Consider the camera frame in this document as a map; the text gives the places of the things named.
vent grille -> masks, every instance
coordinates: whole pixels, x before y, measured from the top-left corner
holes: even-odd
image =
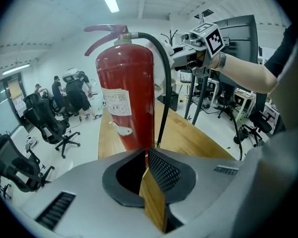
[[[62,192],[35,220],[49,230],[53,230],[76,196]]]
[[[229,168],[229,167],[224,167],[224,166],[217,166],[214,171],[219,172],[219,173],[223,173],[226,175],[236,175],[238,169],[236,168]]]
[[[156,154],[149,152],[149,170],[163,192],[171,190],[180,180],[181,172]]]

fire extinguisher handle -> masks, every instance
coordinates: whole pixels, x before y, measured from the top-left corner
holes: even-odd
[[[93,32],[93,31],[110,31],[111,33],[97,42],[95,42],[89,49],[85,52],[85,56],[88,57],[96,48],[100,45],[103,45],[106,42],[115,40],[121,34],[127,34],[128,28],[126,25],[95,25],[88,26],[84,29],[85,32]]]
[[[118,36],[114,33],[110,33],[109,35],[106,35],[105,37],[99,39],[97,42],[95,42],[93,45],[91,45],[88,48],[88,50],[85,52],[85,56],[88,57],[100,45],[103,45],[104,43],[115,40],[117,38],[118,38]]]

floor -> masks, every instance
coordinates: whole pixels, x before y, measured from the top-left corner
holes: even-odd
[[[196,105],[192,104],[189,116],[193,118],[196,110]],[[217,110],[210,108],[208,109],[209,113],[216,112]],[[185,114],[185,103],[179,103],[177,113],[182,117]],[[45,165],[46,168],[54,166],[55,169],[52,170],[47,180],[54,180],[60,177],[62,174],[66,173],[73,167],[76,167],[80,164],[97,160],[98,155],[98,139],[99,139],[99,130],[101,119],[98,120],[83,120],[79,122],[78,117],[70,117],[70,130],[72,133],[79,131],[80,135],[73,137],[72,141],[80,143],[80,147],[76,145],[67,145],[65,148],[65,156],[63,159],[61,157],[61,150],[56,151],[55,145],[50,145],[43,141],[40,131],[37,128],[33,128],[29,133],[32,137],[36,137],[38,142],[33,147],[33,152],[41,160],[41,164]],[[248,119],[244,121],[238,121],[238,127],[246,123],[247,125],[252,125],[252,122]],[[231,122],[226,114],[222,114],[221,118],[218,119],[218,112],[216,114],[206,114],[204,111],[201,111],[197,122],[195,124],[197,128],[203,131],[206,135],[212,138],[217,144],[222,148],[226,149],[235,159],[239,159],[240,150],[238,145],[233,141],[233,138],[236,134],[233,122]],[[268,136],[264,133],[260,133],[264,141],[268,139]],[[243,148],[243,159],[245,158],[245,153],[248,150],[253,148],[255,140],[251,136],[248,139],[242,142]],[[10,183],[12,186],[8,189],[8,194],[12,195],[12,203],[17,207],[22,207],[22,205],[27,201],[27,199],[33,195],[32,193],[23,193],[21,192],[12,182],[8,180],[2,180],[1,185]]]

black shirt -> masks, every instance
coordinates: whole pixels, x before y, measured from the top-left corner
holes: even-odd
[[[89,83],[89,79],[85,74],[78,74],[78,79],[71,81],[69,83],[66,84],[66,92],[71,92],[71,91],[79,91],[79,92],[83,92],[82,87],[83,84],[85,83]]]
[[[62,97],[62,94],[59,90],[59,86],[61,86],[61,83],[60,82],[54,82],[52,84],[52,93],[53,93],[53,96],[54,98],[60,98]]]
[[[284,38],[275,53],[265,63],[265,67],[275,76],[282,72],[288,58],[290,57],[296,43],[296,35],[293,25],[288,27],[284,32]]]

computer monitor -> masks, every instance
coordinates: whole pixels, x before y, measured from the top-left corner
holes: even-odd
[[[224,19],[214,24],[219,26],[224,40],[229,41],[229,45],[225,46],[222,52],[244,61],[257,63],[258,41],[254,15]],[[220,80],[250,92],[222,73],[220,73]]]

